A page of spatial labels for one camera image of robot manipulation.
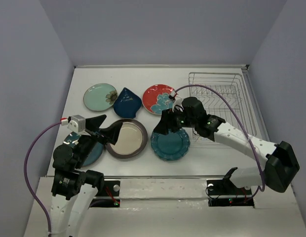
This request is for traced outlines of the teal scalloped plate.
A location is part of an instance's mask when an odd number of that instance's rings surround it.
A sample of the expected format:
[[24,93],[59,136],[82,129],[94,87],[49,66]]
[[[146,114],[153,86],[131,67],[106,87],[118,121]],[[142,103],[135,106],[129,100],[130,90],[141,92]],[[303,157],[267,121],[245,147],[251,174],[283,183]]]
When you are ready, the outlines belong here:
[[184,129],[167,135],[153,132],[151,148],[156,156],[164,161],[177,161],[186,155],[190,148],[190,137]]

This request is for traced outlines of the blue speckled round plate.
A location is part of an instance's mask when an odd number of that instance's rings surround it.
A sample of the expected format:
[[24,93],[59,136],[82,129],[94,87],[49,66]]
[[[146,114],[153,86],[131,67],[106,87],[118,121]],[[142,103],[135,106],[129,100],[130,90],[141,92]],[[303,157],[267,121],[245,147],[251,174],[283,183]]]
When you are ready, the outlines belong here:
[[[80,134],[77,134],[75,132],[71,132],[63,141],[64,144],[69,145],[70,147],[74,147],[76,145],[76,142],[79,140],[80,138]],[[85,162],[83,163],[82,167],[86,167],[89,166],[91,164],[93,164],[94,162],[97,161],[97,159],[102,155],[104,146],[103,144],[100,143],[96,143],[93,147],[93,149],[91,150],[91,152],[89,153],[87,159],[85,160]]]

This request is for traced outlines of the red and teal plate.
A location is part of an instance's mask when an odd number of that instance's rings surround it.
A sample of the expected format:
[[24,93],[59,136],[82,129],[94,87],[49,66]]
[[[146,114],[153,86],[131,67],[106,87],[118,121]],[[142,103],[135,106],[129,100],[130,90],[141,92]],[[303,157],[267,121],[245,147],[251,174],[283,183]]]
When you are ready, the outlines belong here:
[[174,88],[165,84],[152,85],[143,93],[142,104],[149,113],[160,116],[163,110],[172,108],[173,101],[169,96],[174,91]]

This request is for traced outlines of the light green flower plate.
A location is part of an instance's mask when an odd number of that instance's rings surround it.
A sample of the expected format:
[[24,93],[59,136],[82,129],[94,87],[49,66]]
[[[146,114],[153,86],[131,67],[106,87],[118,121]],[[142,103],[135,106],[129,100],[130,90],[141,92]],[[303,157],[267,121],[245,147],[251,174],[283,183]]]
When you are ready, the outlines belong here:
[[86,90],[83,103],[89,110],[100,112],[110,108],[117,97],[118,92],[114,86],[108,83],[99,83]]

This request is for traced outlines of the cream plate with grey rim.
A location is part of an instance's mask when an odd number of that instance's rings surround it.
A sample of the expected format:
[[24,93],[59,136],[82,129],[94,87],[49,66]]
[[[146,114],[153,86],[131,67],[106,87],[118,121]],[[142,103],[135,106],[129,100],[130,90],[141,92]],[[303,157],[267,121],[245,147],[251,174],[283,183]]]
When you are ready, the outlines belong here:
[[120,119],[112,125],[122,122],[118,141],[115,145],[107,144],[106,150],[115,158],[127,159],[141,153],[147,142],[148,133],[145,127],[135,119]]

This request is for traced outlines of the dark blue teardrop plate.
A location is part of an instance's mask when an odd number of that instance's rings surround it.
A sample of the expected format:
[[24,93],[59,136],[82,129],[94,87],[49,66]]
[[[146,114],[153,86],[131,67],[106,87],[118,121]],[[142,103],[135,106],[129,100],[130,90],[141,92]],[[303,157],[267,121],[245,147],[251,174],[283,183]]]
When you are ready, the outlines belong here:
[[119,117],[134,119],[141,106],[141,98],[125,87],[116,99],[113,108]]

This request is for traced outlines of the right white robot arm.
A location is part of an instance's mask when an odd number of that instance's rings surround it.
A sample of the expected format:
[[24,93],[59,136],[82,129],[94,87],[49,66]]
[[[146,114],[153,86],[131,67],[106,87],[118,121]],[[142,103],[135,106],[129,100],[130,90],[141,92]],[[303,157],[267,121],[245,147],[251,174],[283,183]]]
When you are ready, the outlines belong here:
[[284,193],[300,169],[289,143],[277,144],[249,135],[242,125],[235,128],[223,118],[208,114],[195,97],[185,98],[180,106],[162,111],[153,131],[167,135],[181,128],[193,128],[201,137],[233,148],[256,162],[255,168],[233,167],[225,174],[222,187],[226,193],[252,186]]

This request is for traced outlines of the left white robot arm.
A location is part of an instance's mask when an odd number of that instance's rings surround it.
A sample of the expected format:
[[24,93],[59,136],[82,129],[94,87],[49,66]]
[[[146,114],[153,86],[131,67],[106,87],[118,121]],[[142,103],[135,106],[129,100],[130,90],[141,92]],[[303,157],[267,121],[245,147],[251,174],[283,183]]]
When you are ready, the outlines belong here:
[[122,122],[101,128],[106,115],[84,118],[80,115],[62,118],[60,124],[79,135],[74,145],[62,144],[53,152],[54,180],[50,209],[52,237],[68,237],[69,227],[78,227],[82,214],[92,199],[104,190],[101,172],[81,171],[96,144],[116,144]]

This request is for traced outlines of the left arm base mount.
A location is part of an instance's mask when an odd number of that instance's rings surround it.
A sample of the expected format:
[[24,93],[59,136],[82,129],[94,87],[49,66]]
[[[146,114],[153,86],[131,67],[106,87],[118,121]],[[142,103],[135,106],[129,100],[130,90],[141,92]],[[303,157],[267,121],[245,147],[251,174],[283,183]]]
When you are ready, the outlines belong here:
[[119,208],[120,180],[105,179],[104,187],[93,198],[90,208]]

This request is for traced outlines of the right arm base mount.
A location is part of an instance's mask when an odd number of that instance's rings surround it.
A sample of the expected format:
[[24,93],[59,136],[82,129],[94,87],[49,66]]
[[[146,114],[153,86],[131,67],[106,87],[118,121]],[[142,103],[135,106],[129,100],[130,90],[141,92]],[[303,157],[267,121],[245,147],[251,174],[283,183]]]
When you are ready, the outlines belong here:
[[237,188],[230,180],[231,175],[236,170],[236,167],[232,168],[222,179],[210,179],[206,181],[205,193],[208,196],[208,205],[210,207],[254,207],[251,190]]

